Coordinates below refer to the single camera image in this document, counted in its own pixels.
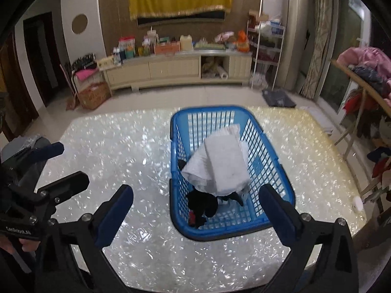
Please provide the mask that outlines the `person hand holding gripper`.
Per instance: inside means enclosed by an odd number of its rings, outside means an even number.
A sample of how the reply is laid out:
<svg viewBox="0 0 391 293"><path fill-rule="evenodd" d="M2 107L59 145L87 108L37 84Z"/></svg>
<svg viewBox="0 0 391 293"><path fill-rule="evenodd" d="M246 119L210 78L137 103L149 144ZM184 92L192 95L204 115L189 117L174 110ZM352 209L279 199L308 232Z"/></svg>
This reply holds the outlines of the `person hand holding gripper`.
<svg viewBox="0 0 391 293"><path fill-rule="evenodd" d="M10 254L14 254L17 248L21 248L24 252L34 252L38 249L40 245L39 241L19 239L17 241L18 245L13 244L11 240L5 235L0 236L0 247Z"/></svg>

